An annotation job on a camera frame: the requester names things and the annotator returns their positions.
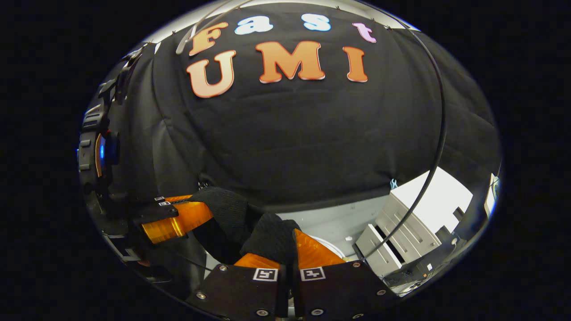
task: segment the letter u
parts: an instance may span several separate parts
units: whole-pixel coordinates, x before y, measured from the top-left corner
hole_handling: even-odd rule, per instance
[[[208,59],[197,61],[186,68],[186,72],[190,74],[190,84],[194,94],[201,98],[210,98],[222,95],[230,89],[234,83],[232,57],[235,55],[236,50],[229,50],[214,57],[214,60],[220,63],[220,72],[222,73],[222,78],[215,85],[209,84],[206,80]]]

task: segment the black cloth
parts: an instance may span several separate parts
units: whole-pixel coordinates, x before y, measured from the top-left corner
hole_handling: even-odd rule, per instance
[[[330,31],[308,30],[300,16],[323,14]],[[237,35],[244,18],[265,15],[264,33]],[[122,184],[140,199],[197,190],[198,177],[236,192],[268,212],[333,206],[389,193],[389,182],[407,182],[429,170],[440,128],[436,74],[422,47],[405,30],[342,10],[300,3],[245,7],[223,19],[215,45],[189,57],[175,49],[191,27],[149,47],[137,65],[128,99],[110,113],[122,135]],[[352,24],[369,27],[376,43]],[[489,180],[500,163],[500,143],[488,103],[470,74],[440,45],[414,31],[443,75],[448,135],[440,167],[470,190]],[[278,41],[290,53],[300,41],[317,41],[320,81],[264,84],[255,46]],[[351,82],[342,48],[365,52],[365,83]],[[194,95],[186,68],[208,59],[210,84],[220,80],[214,57],[235,50],[234,83],[224,94]]]
[[[242,257],[240,249],[263,213],[250,206],[243,196],[219,187],[203,188],[188,201],[205,203],[213,216],[192,231],[194,237],[218,262],[236,263]]]
[[[265,213],[240,254],[252,253],[281,264],[290,264],[297,258],[297,246],[292,234],[295,228],[301,230],[294,220],[282,220],[276,214]]]
[[[243,196],[219,187],[206,187],[193,194],[189,201],[205,203],[232,243],[243,244],[250,237],[246,224],[248,201]]]

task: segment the black bracket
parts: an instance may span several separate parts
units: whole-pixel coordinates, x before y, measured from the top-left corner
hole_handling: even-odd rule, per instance
[[[187,302],[223,320],[273,321],[279,278],[278,269],[219,264]]]
[[[129,83],[131,82],[131,77],[133,76],[133,71],[135,70],[135,66],[139,59],[143,55],[143,49],[147,46],[145,43],[143,47],[138,50],[135,50],[125,57],[121,59],[121,61],[127,61],[127,63],[123,66],[119,75],[117,76],[117,86],[115,89],[115,100],[119,105],[122,105],[125,97],[127,96],[127,89],[129,87]]]
[[[295,313],[307,321],[376,320],[399,299],[361,261],[297,270],[294,278]]]

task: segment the black background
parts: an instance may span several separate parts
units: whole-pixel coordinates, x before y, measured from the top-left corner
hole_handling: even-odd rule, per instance
[[[88,219],[75,170],[79,122],[97,85],[137,42],[197,5],[8,5],[15,9],[14,23],[5,33],[15,41],[7,41],[7,62],[16,74],[5,81],[5,108],[10,111],[5,128],[15,143],[6,150],[31,155],[6,161],[7,182],[28,193],[42,189],[37,194],[41,197],[20,201],[11,215],[26,225],[7,244],[9,254],[15,254],[7,264],[11,300],[5,311],[10,319],[201,319],[123,268]],[[387,319],[543,320],[568,315],[561,303],[564,274],[545,271],[564,253],[563,242],[547,238],[559,235],[552,224],[565,216],[551,192],[564,182],[560,169],[568,145],[562,123],[564,79],[557,75],[568,65],[568,36],[557,35],[565,29],[565,8],[496,2],[378,5],[430,35],[472,73],[494,110],[506,155],[504,197],[481,242],[446,277],[388,311]],[[15,134],[33,121],[39,121],[35,131]],[[546,146],[552,150],[546,152]],[[48,167],[37,171],[38,160],[46,160]],[[28,223],[40,228],[33,230]],[[24,248],[13,251],[14,245]]]

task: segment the letter m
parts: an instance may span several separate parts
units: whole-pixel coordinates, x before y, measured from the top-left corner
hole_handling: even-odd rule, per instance
[[[317,54],[321,44],[315,41],[302,41],[290,54],[279,42],[263,42],[256,46],[256,50],[262,52],[264,61],[264,74],[260,76],[262,83],[278,82],[282,74],[277,71],[277,66],[288,79],[293,79],[299,65],[301,71],[299,78],[304,80],[319,80],[325,78],[325,73],[319,66]]]

